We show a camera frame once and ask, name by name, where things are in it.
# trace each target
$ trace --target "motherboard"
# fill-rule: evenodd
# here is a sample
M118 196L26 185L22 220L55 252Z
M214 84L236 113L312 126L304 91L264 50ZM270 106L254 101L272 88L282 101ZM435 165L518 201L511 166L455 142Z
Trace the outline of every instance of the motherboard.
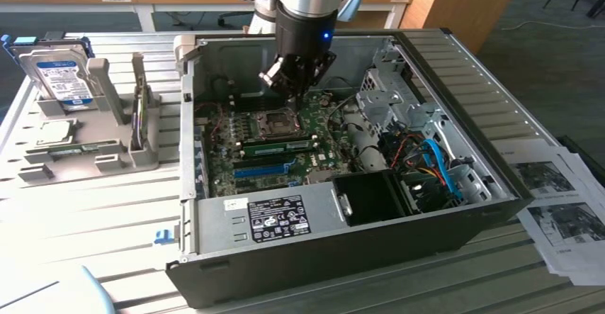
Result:
M351 172L342 155L350 145L344 130L328 128L338 107L332 93L311 92L299 112L242 111L236 102L198 106L211 197L315 184Z

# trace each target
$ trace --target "slatted table surface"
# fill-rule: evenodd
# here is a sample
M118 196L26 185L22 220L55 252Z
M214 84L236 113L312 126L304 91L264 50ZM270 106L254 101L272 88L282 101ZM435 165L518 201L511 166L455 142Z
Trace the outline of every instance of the slatted table surface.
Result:
M406 34L492 140L553 140L454 37L439 30ZM0 128L0 257L15 265L43 264L48 269L86 265L122 313L194 314L156 269L176 256L178 246L151 244L155 230L168 227L180 214L176 33L67 37L83 35L98 57L111 62L119 93L135 86L132 53L146 54L148 81L163 96L160 167L16 191L15 160L39 116L26 80ZM511 221L479 234L458 252L199 311L224 312L605 313L605 288L576 287L568 278L549 274L523 226ZM67 306L67 313L82 312Z

